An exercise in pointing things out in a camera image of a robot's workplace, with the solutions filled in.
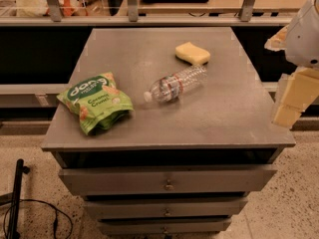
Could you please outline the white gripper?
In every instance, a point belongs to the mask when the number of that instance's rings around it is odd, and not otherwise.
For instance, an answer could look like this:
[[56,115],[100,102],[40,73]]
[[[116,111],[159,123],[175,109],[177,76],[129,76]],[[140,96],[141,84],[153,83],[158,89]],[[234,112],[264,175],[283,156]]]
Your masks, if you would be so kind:
[[271,120],[292,128],[301,114],[319,97],[319,0],[307,0],[289,26],[269,38],[264,48],[284,51],[288,62],[298,67],[278,81]]

